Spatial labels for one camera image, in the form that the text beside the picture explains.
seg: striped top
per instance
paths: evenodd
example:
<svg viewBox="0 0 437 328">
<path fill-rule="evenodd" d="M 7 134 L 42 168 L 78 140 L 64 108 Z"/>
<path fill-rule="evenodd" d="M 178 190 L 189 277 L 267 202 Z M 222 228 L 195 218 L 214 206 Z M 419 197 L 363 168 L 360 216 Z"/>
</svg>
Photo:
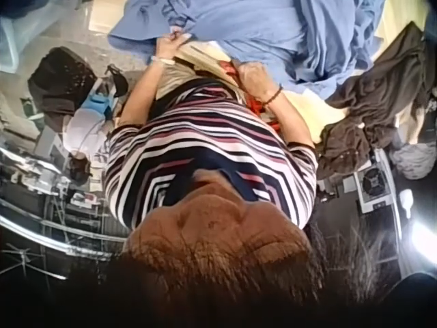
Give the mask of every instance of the striped top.
<svg viewBox="0 0 437 328">
<path fill-rule="evenodd" d="M 145 126 L 115 129 L 109 143 L 104 192 L 113 215 L 129 228 L 184 197 L 196 169 L 219 170 L 245 200 L 272 202 L 300 228 L 311 214 L 314 150 L 285 145 L 223 89 L 186 92 Z"/>
</svg>

